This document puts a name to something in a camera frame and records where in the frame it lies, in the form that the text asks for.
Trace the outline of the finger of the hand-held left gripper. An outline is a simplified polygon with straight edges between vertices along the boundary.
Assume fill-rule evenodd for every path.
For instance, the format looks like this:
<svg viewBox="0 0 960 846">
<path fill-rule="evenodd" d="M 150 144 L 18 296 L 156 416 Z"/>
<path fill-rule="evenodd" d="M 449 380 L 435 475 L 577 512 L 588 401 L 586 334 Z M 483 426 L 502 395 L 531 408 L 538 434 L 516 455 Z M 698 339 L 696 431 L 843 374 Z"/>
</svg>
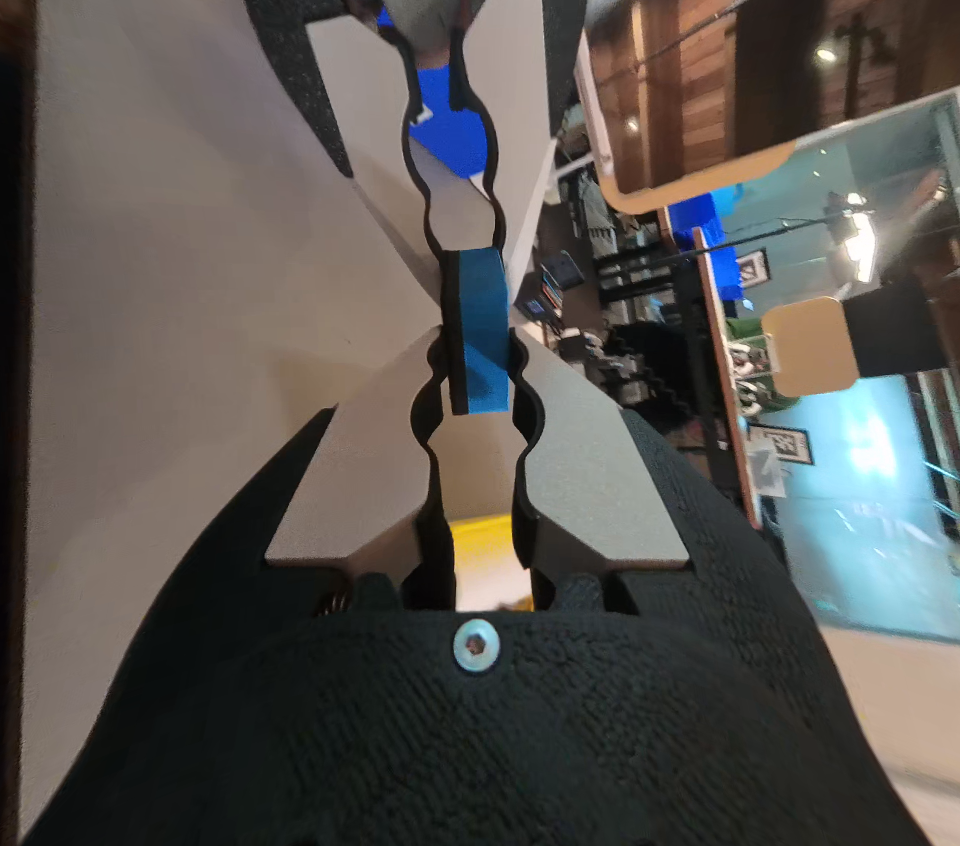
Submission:
<svg viewBox="0 0 960 846">
<path fill-rule="evenodd" d="M 517 295 L 534 247 L 556 141 L 550 129 L 543 0 L 485 0 L 463 41 L 467 79 L 497 143 L 493 191 L 506 219 L 503 260 Z"/>
<path fill-rule="evenodd" d="M 438 295 L 425 200 L 403 156 L 409 88 L 401 53 L 350 15 L 308 24 L 306 33 L 359 197 L 416 282 Z"/>
</svg>

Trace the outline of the blue plastic bin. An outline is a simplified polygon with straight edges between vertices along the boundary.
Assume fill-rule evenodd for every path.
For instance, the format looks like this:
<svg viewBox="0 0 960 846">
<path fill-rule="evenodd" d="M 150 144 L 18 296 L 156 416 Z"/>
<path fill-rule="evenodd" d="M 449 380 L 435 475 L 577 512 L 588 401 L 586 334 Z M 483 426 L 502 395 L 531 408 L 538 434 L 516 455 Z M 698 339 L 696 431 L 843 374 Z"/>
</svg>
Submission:
<svg viewBox="0 0 960 846">
<path fill-rule="evenodd" d="M 420 111 L 411 124 L 412 141 L 461 180 L 481 180 L 487 141 L 480 116 L 450 107 L 450 63 L 416 69 Z"/>
</svg>

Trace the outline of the tan mirror board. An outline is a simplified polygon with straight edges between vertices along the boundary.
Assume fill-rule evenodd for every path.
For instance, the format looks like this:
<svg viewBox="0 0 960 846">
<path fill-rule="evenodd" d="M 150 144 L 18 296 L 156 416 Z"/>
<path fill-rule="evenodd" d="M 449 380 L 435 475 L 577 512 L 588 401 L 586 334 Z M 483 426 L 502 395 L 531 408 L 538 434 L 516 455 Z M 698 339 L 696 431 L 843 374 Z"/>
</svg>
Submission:
<svg viewBox="0 0 960 846">
<path fill-rule="evenodd" d="M 842 303 L 819 297 L 780 305 L 760 319 L 774 388 L 799 398 L 844 391 L 861 377 Z"/>
</svg>

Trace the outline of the studio light on stand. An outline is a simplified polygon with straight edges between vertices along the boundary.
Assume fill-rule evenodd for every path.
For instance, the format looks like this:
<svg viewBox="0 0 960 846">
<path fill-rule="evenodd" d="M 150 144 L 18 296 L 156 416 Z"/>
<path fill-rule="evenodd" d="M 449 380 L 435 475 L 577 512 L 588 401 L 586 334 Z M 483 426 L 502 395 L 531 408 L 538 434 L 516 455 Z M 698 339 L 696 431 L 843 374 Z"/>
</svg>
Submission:
<svg viewBox="0 0 960 846">
<path fill-rule="evenodd" d="M 804 220 L 779 219 L 776 228 L 733 239 L 715 247 L 695 248 L 682 253 L 681 257 L 684 260 L 699 258 L 723 249 L 734 249 L 809 228 L 823 227 L 829 233 L 834 246 L 846 258 L 850 272 L 848 281 L 867 284 L 874 277 L 879 250 L 872 215 L 873 212 L 867 208 L 866 199 L 859 193 L 841 195 L 829 192 L 819 217 Z"/>
</svg>

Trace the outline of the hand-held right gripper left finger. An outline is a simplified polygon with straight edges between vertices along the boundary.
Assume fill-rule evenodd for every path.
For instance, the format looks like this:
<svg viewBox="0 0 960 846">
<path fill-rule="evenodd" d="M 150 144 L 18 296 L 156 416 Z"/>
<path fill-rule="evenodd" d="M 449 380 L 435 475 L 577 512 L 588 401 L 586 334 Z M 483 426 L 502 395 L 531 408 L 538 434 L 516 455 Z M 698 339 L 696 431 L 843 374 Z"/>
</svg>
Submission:
<svg viewBox="0 0 960 846">
<path fill-rule="evenodd" d="M 332 413 L 265 553 L 276 566 L 385 574 L 400 591 L 454 591 L 454 549 L 430 440 L 445 417 L 438 326 Z"/>
</svg>

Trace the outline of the light blue block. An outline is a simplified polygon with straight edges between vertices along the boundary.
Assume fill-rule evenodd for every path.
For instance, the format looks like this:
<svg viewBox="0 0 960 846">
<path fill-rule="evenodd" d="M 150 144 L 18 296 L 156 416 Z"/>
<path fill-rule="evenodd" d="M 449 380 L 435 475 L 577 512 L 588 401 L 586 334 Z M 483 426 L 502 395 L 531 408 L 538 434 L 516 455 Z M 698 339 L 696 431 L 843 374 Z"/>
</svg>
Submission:
<svg viewBox="0 0 960 846">
<path fill-rule="evenodd" d="M 500 252 L 444 251 L 441 334 L 449 399 L 456 416 L 509 409 L 510 296 Z"/>
</svg>

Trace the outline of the black hanging panel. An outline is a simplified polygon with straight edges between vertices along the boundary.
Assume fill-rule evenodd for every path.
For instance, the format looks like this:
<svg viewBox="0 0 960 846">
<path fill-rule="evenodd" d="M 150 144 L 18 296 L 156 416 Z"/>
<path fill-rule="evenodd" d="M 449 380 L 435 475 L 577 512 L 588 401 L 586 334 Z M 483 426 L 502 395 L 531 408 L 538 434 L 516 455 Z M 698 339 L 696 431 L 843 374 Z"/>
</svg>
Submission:
<svg viewBox="0 0 960 846">
<path fill-rule="evenodd" d="M 854 359 L 863 379 L 946 369 L 929 295 L 917 276 L 841 301 Z"/>
</svg>

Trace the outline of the clipboard on white stand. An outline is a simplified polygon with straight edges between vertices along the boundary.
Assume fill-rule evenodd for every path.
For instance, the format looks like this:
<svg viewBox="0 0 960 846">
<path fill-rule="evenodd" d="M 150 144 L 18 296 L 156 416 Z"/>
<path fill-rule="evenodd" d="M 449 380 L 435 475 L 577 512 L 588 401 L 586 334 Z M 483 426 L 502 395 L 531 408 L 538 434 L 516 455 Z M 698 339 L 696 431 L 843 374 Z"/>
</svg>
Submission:
<svg viewBox="0 0 960 846">
<path fill-rule="evenodd" d="M 751 180 L 800 141 L 958 89 L 958 0 L 588 0 L 599 192 L 624 215 Z"/>
</svg>

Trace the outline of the small blue storage bin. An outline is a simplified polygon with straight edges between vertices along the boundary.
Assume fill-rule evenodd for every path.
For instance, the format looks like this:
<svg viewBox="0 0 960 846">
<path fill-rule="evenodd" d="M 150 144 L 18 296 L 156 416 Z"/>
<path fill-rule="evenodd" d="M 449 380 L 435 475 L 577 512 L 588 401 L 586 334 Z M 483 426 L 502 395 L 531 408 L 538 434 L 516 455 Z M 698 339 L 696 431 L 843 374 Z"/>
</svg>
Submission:
<svg viewBox="0 0 960 846">
<path fill-rule="evenodd" d="M 706 247 L 712 248 L 710 262 L 718 295 L 725 302 L 743 298 L 743 286 L 736 249 L 726 245 L 722 219 L 735 207 L 735 188 L 725 187 L 672 204 L 666 214 L 677 247 L 688 252 L 699 248 L 693 230 L 700 228 Z"/>
</svg>

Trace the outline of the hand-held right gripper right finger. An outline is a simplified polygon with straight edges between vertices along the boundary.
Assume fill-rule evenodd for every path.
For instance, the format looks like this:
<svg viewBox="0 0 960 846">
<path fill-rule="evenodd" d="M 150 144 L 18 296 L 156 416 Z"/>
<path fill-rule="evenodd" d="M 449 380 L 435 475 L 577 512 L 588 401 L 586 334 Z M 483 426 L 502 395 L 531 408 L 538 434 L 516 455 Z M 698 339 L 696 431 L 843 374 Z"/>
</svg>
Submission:
<svg viewBox="0 0 960 846">
<path fill-rule="evenodd" d="M 510 331 L 515 465 L 511 532 L 522 566 L 573 574 L 678 571 L 690 563 L 623 410 L 527 333 Z"/>
</svg>

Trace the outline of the yellow plastic bin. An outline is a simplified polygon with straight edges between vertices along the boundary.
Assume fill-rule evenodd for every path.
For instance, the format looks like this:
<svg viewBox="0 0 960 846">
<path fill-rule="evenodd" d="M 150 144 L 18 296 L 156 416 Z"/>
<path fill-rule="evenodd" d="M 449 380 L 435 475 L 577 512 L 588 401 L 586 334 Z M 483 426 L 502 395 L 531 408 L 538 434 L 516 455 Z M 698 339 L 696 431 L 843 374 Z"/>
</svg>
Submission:
<svg viewBox="0 0 960 846">
<path fill-rule="evenodd" d="M 530 572 L 517 557 L 509 514 L 450 524 L 457 612 L 532 612 Z"/>
</svg>

